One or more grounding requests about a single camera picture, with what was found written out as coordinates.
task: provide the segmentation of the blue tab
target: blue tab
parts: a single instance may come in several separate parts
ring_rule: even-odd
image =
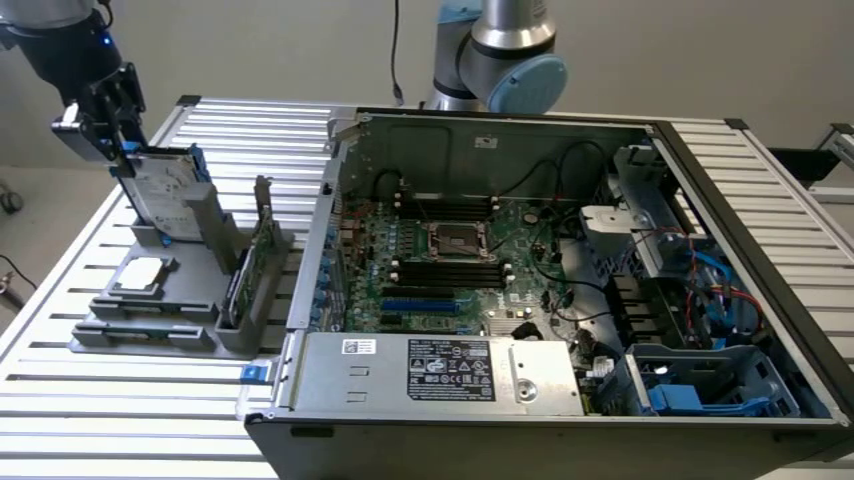
[[[266,385],[269,367],[262,365],[245,365],[241,372],[241,383],[243,385]]]

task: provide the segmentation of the slotted metal table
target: slotted metal table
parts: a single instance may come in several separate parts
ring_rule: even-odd
[[[335,106],[185,100],[153,144],[199,144],[222,205],[242,227],[255,222],[255,176],[273,177],[275,218],[297,235],[261,355],[273,358],[329,161],[327,120]],[[718,120],[665,120],[854,363],[854,262],[845,232],[793,186],[749,131]],[[66,349],[72,326],[134,244],[134,219],[116,188],[0,337],[0,478],[273,479],[237,419],[246,362]],[[250,403],[269,396],[270,387],[250,387]],[[844,479],[854,474],[849,468],[854,456],[833,464],[796,464],[765,478]]]

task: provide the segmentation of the white label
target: white label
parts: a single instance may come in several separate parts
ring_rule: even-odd
[[[475,137],[475,148],[489,148],[491,150],[495,150],[498,148],[498,138]]]
[[[343,355],[374,355],[377,340],[374,338],[349,338],[342,343]]]
[[[605,376],[614,370],[614,359],[609,357],[597,357],[593,359],[593,372],[592,375],[596,378],[605,378]]]

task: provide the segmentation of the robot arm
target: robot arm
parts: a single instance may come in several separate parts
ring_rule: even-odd
[[[110,0],[98,0],[110,11]],[[66,111],[51,128],[88,161],[133,176],[129,143],[147,146],[143,93],[95,0],[0,0],[0,40],[16,44]],[[543,113],[568,81],[551,54],[556,25],[545,0],[445,0],[434,95],[427,108]]]
[[[545,0],[445,0],[426,108],[539,114],[568,82]]]
[[[119,174],[130,171],[124,146],[147,144],[146,103],[134,64],[122,60],[94,0],[0,0],[0,16],[7,41],[59,91],[66,111],[54,132],[86,160],[107,163]]]

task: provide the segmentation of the sticker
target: sticker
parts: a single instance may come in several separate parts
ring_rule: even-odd
[[[342,343],[342,354],[345,355],[374,355],[377,353],[377,339],[349,338]]]
[[[498,138],[475,137],[475,148],[489,148],[490,150],[495,150],[498,148]]]
[[[490,342],[410,340],[407,363],[407,394],[413,400],[495,401]]]
[[[593,359],[593,373],[596,378],[605,378],[614,370],[614,359],[606,356],[600,356]]]

